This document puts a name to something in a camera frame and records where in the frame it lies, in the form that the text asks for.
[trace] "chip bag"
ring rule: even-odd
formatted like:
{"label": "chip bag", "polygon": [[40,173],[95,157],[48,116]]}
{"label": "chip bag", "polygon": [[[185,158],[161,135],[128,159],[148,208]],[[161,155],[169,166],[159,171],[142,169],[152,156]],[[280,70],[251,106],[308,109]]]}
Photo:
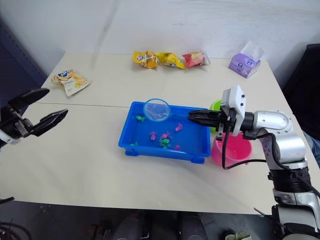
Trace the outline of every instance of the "chip bag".
{"label": "chip bag", "polygon": [[134,51],[133,61],[147,69],[153,69],[158,66],[156,55],[152,51]]}
{"label": "chip bag", "polygon": [[190,52],[182,56],[185,58],[185,65],[187,68],[211,64],[205,51]]}
{"label": "chip bag", "polygon": [[87,79],[72,69],[60,72],[51,78],[54,84],[60,85],[68,97],[89,85]]}
{"label": "chip bag", "polygon": [[172,52],[158,52],[155,55],[163,65],[172,68],[186,69],[185,64]]}

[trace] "pink bowl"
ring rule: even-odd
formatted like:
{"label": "pink bowl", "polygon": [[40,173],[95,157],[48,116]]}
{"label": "pink bowl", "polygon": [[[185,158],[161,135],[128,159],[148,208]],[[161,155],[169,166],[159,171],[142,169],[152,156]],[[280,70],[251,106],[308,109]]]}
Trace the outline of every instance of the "pink bowl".
{"label": "pink bowl", "polygon": [[[211,149],[211,156],[213,160],[222,166],[222,145],[225,140],[225,133],[223,133],[223,140],[218,141],[214,139],[213,147]],[[230,166],[238,162],[249,160],[252,155],[252,145],[249,140],[243,139],[243,134],[238,136],[229,135],[228,142],[225,149],[225,165]]]}

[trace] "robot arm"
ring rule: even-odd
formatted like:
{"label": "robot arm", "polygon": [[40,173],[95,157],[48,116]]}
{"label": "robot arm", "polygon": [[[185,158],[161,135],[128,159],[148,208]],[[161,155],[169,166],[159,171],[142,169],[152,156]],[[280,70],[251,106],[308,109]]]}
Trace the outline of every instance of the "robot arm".
{"label": "robot arm", "polygon": [[49,93],[49,89],[30,90],[11,99],[0,109],[0,149],[6,144],[17,144],[21,137],[35,135],[39,137],[56,126],[68,113],[67,109],[53,112],[33,125],[27,118],[22,118],[21,109],[38,101]]}
{"label": "robot arm", "polygon": [[[306,150],[303,140],[293,129],[291,118],[280,111],[245,112],[246,98],[239,85],[223,92],[220,111],[196,110],[188,119],[218,129],[222,141],[222,166],[230,169],[249,162],[266,162],[268,179],[273,181],[273,195],[278,203],[272,207],[273,232],[280,239],[320,238],[320,193],[311,186]],[[265,160],[247,160],[232,166],[225,165],[229,133],[243,138],[259,139]]]}

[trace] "red snack bag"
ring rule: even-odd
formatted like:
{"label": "red snack bag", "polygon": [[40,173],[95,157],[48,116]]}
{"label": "red snack bag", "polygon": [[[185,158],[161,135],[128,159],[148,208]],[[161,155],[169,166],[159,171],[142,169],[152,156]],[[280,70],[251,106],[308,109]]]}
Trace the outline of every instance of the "red snack bag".
{"label": "red snack bag", "polygon": [[182,56],[185,58],[185,65],[187,68],[211,64],[205,51],[189,52]]}

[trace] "green bowl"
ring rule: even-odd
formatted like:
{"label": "green bowl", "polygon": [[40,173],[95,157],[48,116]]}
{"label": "green bowl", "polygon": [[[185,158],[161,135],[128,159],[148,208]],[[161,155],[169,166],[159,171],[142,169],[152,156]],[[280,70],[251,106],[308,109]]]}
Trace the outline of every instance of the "green bowl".
{"label": "green bowl", "polygon": [[[221,100],[217,100],[214,103],[211,104],[211,106],[209,107],[210,110],[213,111],[220,111],[220,106],[221,106]],[[210,127],[211,132],[213,133],[217,133],[216,128],[215,127]]]}

